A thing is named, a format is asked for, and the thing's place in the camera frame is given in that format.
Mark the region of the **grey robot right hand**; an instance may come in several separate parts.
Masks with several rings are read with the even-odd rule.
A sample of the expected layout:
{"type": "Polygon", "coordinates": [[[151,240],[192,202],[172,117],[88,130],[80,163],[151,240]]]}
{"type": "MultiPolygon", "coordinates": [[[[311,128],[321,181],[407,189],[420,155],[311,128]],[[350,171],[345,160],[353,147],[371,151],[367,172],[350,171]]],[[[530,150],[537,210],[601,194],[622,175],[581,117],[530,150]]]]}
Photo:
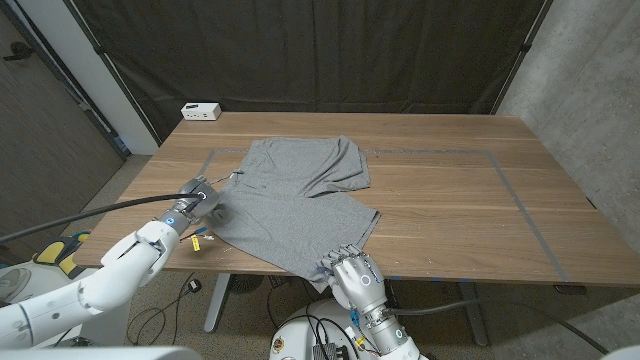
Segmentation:
{"type": "Polygon", "coordinates": [[[391,355],[408,340],[404,328],[386,306],[384,276],[371,256],[353,245],[329,251],[320,261],[328,283],[337,288],[341,305],[356,310],[377,352],[391,355]]]}

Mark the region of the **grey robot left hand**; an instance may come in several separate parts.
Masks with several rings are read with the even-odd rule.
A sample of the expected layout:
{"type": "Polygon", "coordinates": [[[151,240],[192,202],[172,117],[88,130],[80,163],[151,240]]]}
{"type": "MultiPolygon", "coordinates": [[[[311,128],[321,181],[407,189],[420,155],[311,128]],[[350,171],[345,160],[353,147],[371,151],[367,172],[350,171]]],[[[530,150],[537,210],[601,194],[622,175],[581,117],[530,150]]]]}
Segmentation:
{"type": "Polygon", "coordinates": [[[178,234],[199,223],[220,202],[220,194],[204,175],[189,180],[179,189],[178,194],[180,198],[158,218],[158,221],[172,227],[178,234]]]}

